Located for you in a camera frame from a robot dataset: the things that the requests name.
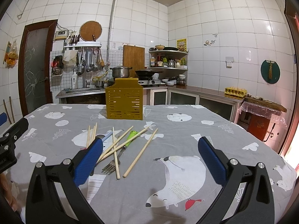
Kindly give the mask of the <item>green handled metal fork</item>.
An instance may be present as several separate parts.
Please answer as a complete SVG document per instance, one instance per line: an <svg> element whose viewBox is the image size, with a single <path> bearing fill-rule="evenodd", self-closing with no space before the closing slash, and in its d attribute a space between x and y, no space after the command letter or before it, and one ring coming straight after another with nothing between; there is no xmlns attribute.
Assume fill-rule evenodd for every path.
<svg viewBox="0 0 299 224"><path fill-rule="evenodd" d="M131 144L131 142L129 142L128 144L126 144L124 147L122 147L122 148L120 149L120 152L117 153L118 161L119 161L119 166L120 166L120 164L121 164L121 162L120 162L120 157L121 157L121 155L123 154L123 152L129 147L130 144ZM113 160L112 160L107 166L105 166L105 167L102 169L101 172L104 173L104 174L110 175L110 174L112 174L114 171L115 171L115 163L114 163L114 158L113 158Z"/></svg>

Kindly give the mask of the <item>white soap bottle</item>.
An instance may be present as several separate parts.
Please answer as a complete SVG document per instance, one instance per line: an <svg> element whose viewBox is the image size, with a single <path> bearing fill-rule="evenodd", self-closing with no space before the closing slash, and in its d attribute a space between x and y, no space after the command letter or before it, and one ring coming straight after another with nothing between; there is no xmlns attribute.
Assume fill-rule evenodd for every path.
<svg viewBox="0 0 299 224"><path fill-rule="evenodd" d="M78 75L76 74L75 71L72 74L71 84L73 90L78 88Z"/></svg>

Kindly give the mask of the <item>dark wooden door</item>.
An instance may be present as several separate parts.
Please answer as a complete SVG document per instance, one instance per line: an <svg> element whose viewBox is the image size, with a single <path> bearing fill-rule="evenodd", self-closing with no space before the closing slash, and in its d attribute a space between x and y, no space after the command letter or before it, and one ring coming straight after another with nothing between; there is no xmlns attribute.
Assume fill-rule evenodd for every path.
<svg viewBox="0 0 299 224"><path fill-rule="evenodd" d="M18 62L18 91L23 116L53 102L50 91L50 52L58 20L24 27Z"/></svg>

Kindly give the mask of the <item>grey polar bear tablecloth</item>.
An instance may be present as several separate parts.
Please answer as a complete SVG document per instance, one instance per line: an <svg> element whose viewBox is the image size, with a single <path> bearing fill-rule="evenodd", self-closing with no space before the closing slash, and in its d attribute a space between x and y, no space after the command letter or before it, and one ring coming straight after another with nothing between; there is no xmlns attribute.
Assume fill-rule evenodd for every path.
<svg viewBox="0 0 299 224"><path fill-rule="evenodd" d="M7 177L19 189L25 206L30 178L37 162L61 163L85 148L87 131L97 123L97 134L127 129L140 132L120 157L120 175L107 175L101 161L94 175L80 187L105 223L195 223L221 190L202 156L198 140L206 137L228 158L241 164L265 164L274 196L275 220L282 216L292 195L296 172L265 143L242 127L200 105L145 106L142 120L107 119L104 105L47 104L27 116L28 130L16 142L17 163ZM154 138L126 178L127 171L152 133Z"/></svg>

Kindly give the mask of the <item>yellow plastic utensil holder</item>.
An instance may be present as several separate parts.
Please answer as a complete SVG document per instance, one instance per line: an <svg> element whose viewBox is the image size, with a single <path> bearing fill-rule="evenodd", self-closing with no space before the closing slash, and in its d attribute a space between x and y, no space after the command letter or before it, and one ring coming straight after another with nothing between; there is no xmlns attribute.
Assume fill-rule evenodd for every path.
<svg viewBox="0 0 299 224"><path fill-rule="evenodd" d="M116 78L105 89L108 119L143 119L143 87L137 78Z"/></svg>

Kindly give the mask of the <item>steel cooking pot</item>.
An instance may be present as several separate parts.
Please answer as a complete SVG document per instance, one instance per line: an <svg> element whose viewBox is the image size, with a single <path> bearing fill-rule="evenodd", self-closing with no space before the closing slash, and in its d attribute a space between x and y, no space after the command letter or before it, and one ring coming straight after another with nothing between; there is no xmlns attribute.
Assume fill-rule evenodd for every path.
<svg viewBox="0 0 299 224"><path fill-rule="evenodd" d="M129 78L131 69L132 67L126 67L126 66L116 66L110 68L110 70L112 70L113 78Z"/></svg>

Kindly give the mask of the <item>yellow egg tray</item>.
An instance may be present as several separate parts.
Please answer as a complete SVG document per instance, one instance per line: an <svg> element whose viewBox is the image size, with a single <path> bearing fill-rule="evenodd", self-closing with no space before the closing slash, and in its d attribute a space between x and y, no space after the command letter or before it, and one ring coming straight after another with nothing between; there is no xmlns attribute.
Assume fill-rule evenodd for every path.
<svg viewBox="0 0 299 224"><path fill-rule="evenodd" d="M226 87L224 88L224 94L234 96L234 97L244 98L247 96L247 90L243 88Z"/></svg>

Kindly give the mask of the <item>steel gas stove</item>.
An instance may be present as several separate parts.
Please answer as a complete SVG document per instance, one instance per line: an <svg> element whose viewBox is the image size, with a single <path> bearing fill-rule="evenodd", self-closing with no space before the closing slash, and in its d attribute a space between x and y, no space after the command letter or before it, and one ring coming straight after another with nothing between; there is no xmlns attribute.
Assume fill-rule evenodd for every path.
<svg viewBox="0 0 299 224"><path fill-rule="evenodd" d="M138 80L138 84L143 87L154 87L154 86L161 86L165 85L165 83L161 82L160 80Z"/></svg>

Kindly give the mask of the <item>round wooden cutting board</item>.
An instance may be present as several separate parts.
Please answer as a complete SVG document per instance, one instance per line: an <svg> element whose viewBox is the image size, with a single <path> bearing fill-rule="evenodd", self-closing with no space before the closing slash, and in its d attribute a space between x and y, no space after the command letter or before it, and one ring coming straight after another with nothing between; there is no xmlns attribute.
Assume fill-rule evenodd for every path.
<svg viewBox="0 0 299 224"><path fill-rule="evenodd" d="M97 21L87 21L80 27L79 34L84 41L96 41L102 34L102 26Z"/></svg>

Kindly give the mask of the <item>black wok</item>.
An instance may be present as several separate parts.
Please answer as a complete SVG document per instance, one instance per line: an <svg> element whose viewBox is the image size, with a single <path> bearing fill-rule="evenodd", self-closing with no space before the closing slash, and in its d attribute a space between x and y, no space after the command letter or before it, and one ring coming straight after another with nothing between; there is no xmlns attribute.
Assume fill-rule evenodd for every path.
<svg viewBox="0 0 299 224"><path fill-rule="evenodd" d="M145 70L136 70L135 74L137 75L139 80L151 80L155 73L160 74L163 71L152 71L149 69Z"/></svg>

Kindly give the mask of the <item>rectangular wooden cutting board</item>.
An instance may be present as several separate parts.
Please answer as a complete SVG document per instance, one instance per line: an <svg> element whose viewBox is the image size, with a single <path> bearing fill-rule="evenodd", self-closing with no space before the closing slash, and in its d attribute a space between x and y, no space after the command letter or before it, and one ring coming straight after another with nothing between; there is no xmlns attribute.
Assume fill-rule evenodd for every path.
<svg viewBox="0 0 299 224"><path fill-rule="evenodd" d="M143 70L145 63L145 48L138 46L123 46L123 66L130 69L130 76L135 77L137 70Z"/></svg>

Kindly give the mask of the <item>orange bag on wall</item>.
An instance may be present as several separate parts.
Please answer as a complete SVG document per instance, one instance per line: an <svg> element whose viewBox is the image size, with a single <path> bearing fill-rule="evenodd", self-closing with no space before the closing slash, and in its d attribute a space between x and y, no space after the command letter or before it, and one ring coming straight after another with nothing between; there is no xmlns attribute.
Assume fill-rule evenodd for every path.
<svg viewBox="0 0 299 224"><path fill-rule="evenodd" d="M14 40L4 57L4 63L6 65L6 68L13 68L16 65L18 59L19 53L17 48L17 42L16 40Z"/></svg>

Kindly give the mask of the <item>green round wall board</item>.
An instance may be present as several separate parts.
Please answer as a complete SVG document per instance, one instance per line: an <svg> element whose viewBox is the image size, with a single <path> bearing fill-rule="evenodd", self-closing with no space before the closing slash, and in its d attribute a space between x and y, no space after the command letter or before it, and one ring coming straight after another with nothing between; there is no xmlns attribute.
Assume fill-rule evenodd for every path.
<svg viewBox="0 0 299 224"><path fill-rule="evenodd" d="M280 68L275 61L264 60L261 64L261 76L269 84L275 84L280 78Z"/></svg>

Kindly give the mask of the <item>corner wall shelf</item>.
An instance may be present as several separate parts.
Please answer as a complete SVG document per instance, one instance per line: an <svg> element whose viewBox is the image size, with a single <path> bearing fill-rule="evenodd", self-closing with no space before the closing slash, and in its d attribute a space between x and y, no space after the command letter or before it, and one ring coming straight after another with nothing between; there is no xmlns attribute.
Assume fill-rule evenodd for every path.
<svg viewBox="0 0 299 224"><path fill-rule="evenodd" d="M178 69L187 71L188 52L176 47L158 45L149 48L150 69Z"/></svg>

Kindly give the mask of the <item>yellow wall poster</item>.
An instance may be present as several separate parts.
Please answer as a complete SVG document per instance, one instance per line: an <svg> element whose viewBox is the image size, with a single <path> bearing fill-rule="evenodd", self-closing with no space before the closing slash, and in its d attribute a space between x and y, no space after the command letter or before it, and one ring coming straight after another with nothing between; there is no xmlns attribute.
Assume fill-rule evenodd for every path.
<svg viewBox="0 0 299 224"><path fill-rule="evenodd" d="M178 39L176 41L176 47L181 52L187 52L187 39L186 38Z"/></svg>

